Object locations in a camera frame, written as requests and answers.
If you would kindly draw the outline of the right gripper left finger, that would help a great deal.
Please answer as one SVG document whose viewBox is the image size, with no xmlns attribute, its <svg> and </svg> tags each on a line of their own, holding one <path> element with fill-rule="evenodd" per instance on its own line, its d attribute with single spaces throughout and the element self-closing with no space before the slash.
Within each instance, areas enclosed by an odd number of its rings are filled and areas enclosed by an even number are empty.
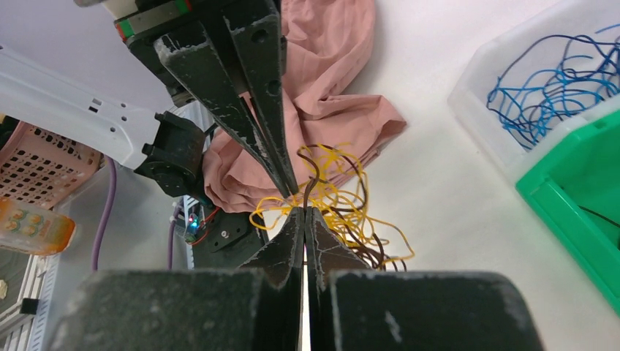
<svg viewBox="0 0 620 351">
<path fill-rule="evenodd" d="M 100 271 L 69 301 L 50 350 L 299 350 L 302 208 L 238 268 Z"/>
</svg>

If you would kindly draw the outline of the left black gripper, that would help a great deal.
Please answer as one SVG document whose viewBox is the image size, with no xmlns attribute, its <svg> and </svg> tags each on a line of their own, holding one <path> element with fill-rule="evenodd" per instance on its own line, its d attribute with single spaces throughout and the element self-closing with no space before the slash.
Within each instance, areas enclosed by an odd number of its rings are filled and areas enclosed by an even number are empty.
<svg viewBox="0 0 620 351">
<path fill-rule="evenodd" d="M 281 195 L 296 194 L 281 84 L 286 45 L 276 2 L 133 4 L 114 26 L 174 105 L 196 99 L 264 167 Z"/>
</svg>

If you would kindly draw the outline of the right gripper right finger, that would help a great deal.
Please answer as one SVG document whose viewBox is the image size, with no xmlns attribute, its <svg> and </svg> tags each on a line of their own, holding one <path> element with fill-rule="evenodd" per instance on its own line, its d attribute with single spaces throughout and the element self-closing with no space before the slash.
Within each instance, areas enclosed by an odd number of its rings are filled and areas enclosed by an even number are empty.
<svg viewBox="0 0 620 351">
<path fill-rule="evenodd" d="M 313 350 L 541 350 L 521 293 L 490 271 L 375 271 L 306 209 Z"/>
</svg>

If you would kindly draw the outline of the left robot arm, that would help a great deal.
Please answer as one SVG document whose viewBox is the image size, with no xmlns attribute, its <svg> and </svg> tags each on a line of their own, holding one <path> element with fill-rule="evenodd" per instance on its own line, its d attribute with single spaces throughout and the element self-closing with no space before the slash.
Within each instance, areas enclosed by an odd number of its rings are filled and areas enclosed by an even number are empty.
<svg viewBox="0 0 620 351">
<path fill-rule="evenodd" d="M 3 1 L 1 111 L 87 145 L 170 196 L 203 195 L 199 102 L 285 196 L 280 1 Z"/>
</svg>

